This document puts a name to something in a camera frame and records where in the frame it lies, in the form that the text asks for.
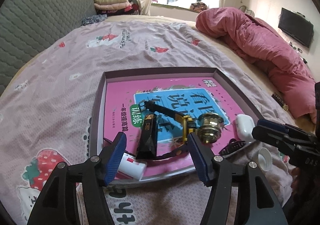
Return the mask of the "person's right hand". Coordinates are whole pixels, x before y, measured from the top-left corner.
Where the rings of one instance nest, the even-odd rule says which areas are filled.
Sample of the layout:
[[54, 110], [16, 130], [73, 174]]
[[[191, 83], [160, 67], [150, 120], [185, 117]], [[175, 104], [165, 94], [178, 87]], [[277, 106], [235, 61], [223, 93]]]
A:
[[295, 204], [319, 204], [319, 171], [310, 172], [295, 167], [291, 171], [293, 202]]

